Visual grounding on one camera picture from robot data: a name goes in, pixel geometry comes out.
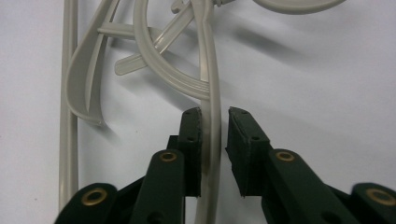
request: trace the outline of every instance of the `screw hole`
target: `screw hole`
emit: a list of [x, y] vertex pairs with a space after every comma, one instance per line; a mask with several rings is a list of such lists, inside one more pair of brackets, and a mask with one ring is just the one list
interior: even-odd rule
[[86, 192], [82, 198], [82, 204], [92, 206], [101, 203], [107, 197], [107, 192], [102, 188], [92, 189]]
[[286, 151], [276, 153], [276, 157], [281, 161], [294, 161], [294, 156]]
[[396, 198], [382, 189], [367, 189], [366, 194], [371, 200], [385, 206], [396, 205]]
[[323, 212], [321, 216], [327, 223], [341, 224], [341, 218], [332, 212]]
[[162, 161], [174, 161], [177, 158], [177, 154], [173, 152], [164, 152], [160, 156]]

